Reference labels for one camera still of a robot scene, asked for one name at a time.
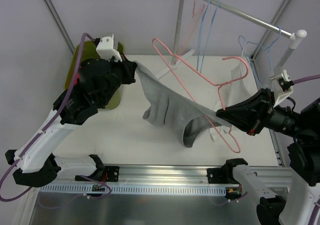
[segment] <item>metal pole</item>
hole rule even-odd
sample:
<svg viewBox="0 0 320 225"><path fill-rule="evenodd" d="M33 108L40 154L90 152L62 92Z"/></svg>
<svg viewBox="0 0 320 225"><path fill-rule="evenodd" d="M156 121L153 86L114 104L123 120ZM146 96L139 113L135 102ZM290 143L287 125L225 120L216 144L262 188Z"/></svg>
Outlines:
<svg viewBox="0 0 320 225"><path fill-rule="evenodd" d="M287 50L284 52L284 54L280 58L278 64L275 66L274 74L278 74L278 73L281 72L281 69L282 69L283 65L286 63L286 61L288 60L290 55L293 53L293 51L294 51L294 49L292 49L290 47L287 48Z"/></svg>
<svg viewBox="0 0 320 225"><path fill-rule="evenodd" d="M279 6L278 10L276 11L276 13L274 14L272 20L271 20L271 24L275 25L277 24L277 22L279 21L280 17L282 16L282 14L284 13L284 11L286 10L286 8L288 7L288 5L290 4L292 0L283 0L281 5ZM267 39L269 38L271 34L270 30L266 30L262 36L262 38L259 41L259 44L261 44L262 46L264 46L264 43L267 41ZM254 52L253 52L253 56L252 59L256 59L256 57L258 56L258 53L261 51L261 47L259 45L256 46Z"/></svg>
<svg viewBox="0 0 320 225"><path fill-rule="evenodd" d="M184 3L185 3L185 0L179 0L178 17L176 19L174 43L173 43L173 54L178 53L181 19L182 19L182 12L184 10ZM176 58L173 56L172 61L171 61L172 65L174 64L175 60L176 60Z"/></svg>
<svg viewBox="0 0 320 225"><path fill-rule="evenodd" d="M217 6L218 2L219 2L218 0L211 0L210 4L212 4L214 6ZM232 6L229 6L229 5L225 4L225 3L221 2L220 5L219 5L219 8L221 8L221 9L223 9L223 10L229 12L229 13L232 13L234 15L237 15L238 17L241 17L241 18L243 18L245 20L248 20L248 21L250 21L250 22L252 22L254 24L257 24L257 25L259 25L259 26L261 26L263 28L266 28L266 29L268 29L268 30L270 30L272 32L279 33L279 28L277 28L276 26L273 26L273 25L271 25L271 24L269 24L269 23L267 23L265 21L257 19L255 17L253 17L253 16L251 16L251 15L249 15L249 14L243 12L243 11L240 11L240 10L238 10L238 9L232 7ZM281 35L284 36L285 38L289 39L292 36L292 33L281 29Z"/></svg>
<svg viewBox="0 0 320 225"><path fill-rule="evenodd" d="M45 3L46 7L49 9L51 16L52 16L55 24L59 28L60 33L62 34L63 39L66 42L67 46L69 47L71 53L74 54L75 50L76 50L75 46L72 43L72 41L71 41L71 39L70 39L66 29L65 29L65 26L63 25L63 23L62 23L59 15L58 15L54 5L53 5L53 3L51 2L51 0L43 0L43 1Z"/></svg>

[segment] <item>white floor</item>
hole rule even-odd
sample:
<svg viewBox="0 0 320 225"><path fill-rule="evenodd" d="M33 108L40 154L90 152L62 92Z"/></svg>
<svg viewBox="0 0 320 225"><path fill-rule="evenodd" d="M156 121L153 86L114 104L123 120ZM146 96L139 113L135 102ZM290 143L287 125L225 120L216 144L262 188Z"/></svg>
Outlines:
<svg viewBox="0 0 320 225"><path fill-rule="evenodd" d="M239 63L237 60L222 61L221 58L206 57L202 70L206 77L216 83L229 80L230 70ZM159 56L135 55L128 56L128 59L139 61L155 75L166 68ZM188 62L195 66L197 57L189 58ZM210 109L214 108L219 100L217 87L205 82L184 64L179 65L176 72L198 103ZM256 88L252 72L245 79L250 86ZM160 81L188 97L171 73ZM221 91L226 98L228 88L224 87ZM171 131L153 127L142 119L149 106L136 75L136 83L124 86L119 107L114 110L101 110L88 119L59 145L54 154L65 157L98 154L106 164L219 166L227 159L244 158L251 166L278 166L267 129L256 136L234 130L232 133L242 150L238 154L231 152L221 139L213 142L208 130L196 139L192 148L185 148L178 143ZM234 149L237 148L228 134L224 137Z"/></svg>

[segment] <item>gray fabric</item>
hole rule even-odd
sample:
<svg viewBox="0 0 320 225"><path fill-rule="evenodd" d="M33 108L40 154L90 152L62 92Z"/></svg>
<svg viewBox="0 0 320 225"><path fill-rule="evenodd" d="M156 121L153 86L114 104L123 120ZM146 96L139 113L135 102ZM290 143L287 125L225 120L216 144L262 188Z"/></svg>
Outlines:
<svg viewBox="0 0 320 225"><path fill-rule="evenodd" d="M166 87L145 66L136 63L138 66L135 71L140 78L144 95L151 104L143 119L157 127L168 127L187 148L193 146L203 130L211 128L205 115L216 127L230 127L230 123L216 116L216 112Z"/></svg>

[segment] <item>yellow bin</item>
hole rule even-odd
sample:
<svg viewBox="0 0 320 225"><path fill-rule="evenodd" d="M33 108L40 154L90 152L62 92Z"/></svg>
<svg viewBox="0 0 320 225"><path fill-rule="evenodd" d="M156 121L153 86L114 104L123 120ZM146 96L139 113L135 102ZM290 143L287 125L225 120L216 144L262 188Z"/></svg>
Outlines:
<svg viewBox="0 0 320 225"><path fill-rule="evenodd" d="M75 48L75 52L73 54L72 62L69 68L68 75L65 80L64 84L64 89L68 89L69 84L72 79L73 71L75 69L76 65L76 60L78 56L78 50L79 50L79 45ZM124 46L122 43L118 43L118 49L119 52L124 51ZM100 56L96 51L96 46L92 41L85 41L84 42L84 47L83 47L83 52L81 56L81 63L87 59L99 59ZM107 106L105 106L105 109L115 109L116 107L119 106L120 101L121 101L121 96L122 96L122 86L119 87L119 89L114 93L113 97L110 99L109 103Z"/></svg>

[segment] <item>gray wall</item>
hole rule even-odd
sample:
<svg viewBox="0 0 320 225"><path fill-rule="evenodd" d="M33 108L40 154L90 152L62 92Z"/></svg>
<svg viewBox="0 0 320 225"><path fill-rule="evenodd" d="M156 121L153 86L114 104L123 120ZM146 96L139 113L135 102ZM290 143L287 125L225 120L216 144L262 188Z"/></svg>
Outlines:
<svg viewBox="0 0 320 225"><path fill-rule="evenodd" d="M151 41L158 37L173 47L179 0L52 0L74 43L86 31L92 36L114 33L125 44L127 54L156 54ZM269 22L282 0L221 0ZM185 0L181 35L191 21L194 0ZM197 7L206 4L197 1ZM203 47L215 7L209 6L203 25ZM190 41L197 49L199 27ZM208 55L235 55L241 52L238 36L259 41L264 29L224 10L216 14Z"/></svg>
<svg viewBox="0 0 320 225"><path fill-rule="evenodd" d="M292 0L290 6L285 11L279 25L290 32L299 29L307 31L307 37L302 41L299 47L293 52L284 68L288 71L292 80L320 74L320 61L318 58L320 52L320 0ZM277 64L284 51L287 49L290 41L281 38L274 44L270 52L273 66ZM269 62L265 53L260 53L256 59L256 66L259 76L264 80L269 79ZM308 104L320 97L320 79L300 83L294 86L292 98L296 101L296 111L300 112ZM290 145L292 138L279 135L283 147Z"/></svg>
<svg viewBox="0 0 320 225"><path fill-rule="evenodd" d="M5 152L19 149L43 123L62 92L71 54L42 0L0 0L0 176ZM11 198L25 188L12 175L1 188ZM0 202L2 225L13 221L19 200Z"/></svg>

